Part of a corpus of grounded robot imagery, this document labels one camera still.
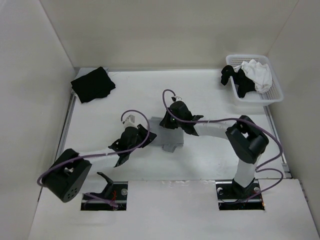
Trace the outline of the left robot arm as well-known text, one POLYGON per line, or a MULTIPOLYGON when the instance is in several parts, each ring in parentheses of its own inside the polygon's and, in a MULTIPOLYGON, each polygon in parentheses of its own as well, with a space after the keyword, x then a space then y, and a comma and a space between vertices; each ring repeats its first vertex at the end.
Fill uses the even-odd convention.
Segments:
POLYGON ((157 134, 138 126, 127 126, 120 138, 106 149, 79 153, 66 149, 54 164, 37 180, 39 186, 49 189, 63 203, 70 202, 77 194, 94 164, 102 163, 107 168, 117 168, 129 160, 137 148, 144 148, 155 140, 157 134))

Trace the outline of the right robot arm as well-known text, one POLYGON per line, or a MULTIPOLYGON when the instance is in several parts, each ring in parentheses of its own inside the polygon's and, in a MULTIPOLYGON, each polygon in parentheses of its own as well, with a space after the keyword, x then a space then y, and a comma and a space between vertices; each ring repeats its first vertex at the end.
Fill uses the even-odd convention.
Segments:
POLYGON ((232 192, 238 198, 250 192, 255 179, 257 162, 266 150, 269 140, 259 129, 247 124, 253 121, 246 115, 230 125, 225 121, 210 123, 203 115, 193 115, 183 101, 173 102, 159 125, 165 129, 181 128, 193 136, 210 136, 228 140, 239 158, 232 179, 232 192))

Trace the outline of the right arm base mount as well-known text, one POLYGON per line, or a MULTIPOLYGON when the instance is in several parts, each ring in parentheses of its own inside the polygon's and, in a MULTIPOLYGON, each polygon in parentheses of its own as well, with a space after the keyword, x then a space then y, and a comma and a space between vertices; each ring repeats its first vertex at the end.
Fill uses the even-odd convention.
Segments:
POLYGON ((261 190, 257 180, 254 180, 245 190, 241 190, 232 181, 217 181, 215 187, 220 211, 265 210, 261 194, 249 199, 261 190))

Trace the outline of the grey tank top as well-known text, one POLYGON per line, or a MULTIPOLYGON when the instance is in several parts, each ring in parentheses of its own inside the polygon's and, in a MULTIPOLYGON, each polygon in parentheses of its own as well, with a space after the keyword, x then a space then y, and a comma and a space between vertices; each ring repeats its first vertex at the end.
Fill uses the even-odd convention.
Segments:
POLYGON ((164 128, 160 126, 161 120, 160 117, 155 116, 149 119, 150 131, 157 135, 150 145, 162 147, 163 151, 173 153, 176 148, 182 148, 184 146, 184 131, 181 128, 164 128))

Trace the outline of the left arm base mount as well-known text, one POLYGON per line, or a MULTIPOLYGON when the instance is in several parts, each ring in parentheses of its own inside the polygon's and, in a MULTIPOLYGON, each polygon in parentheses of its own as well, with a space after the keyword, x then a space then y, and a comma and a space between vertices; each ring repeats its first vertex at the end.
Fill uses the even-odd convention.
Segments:
POLYGON ((113 181, 103 172, 88 175, 80 193, 82 211, 125 211, 128 182, 113 181))

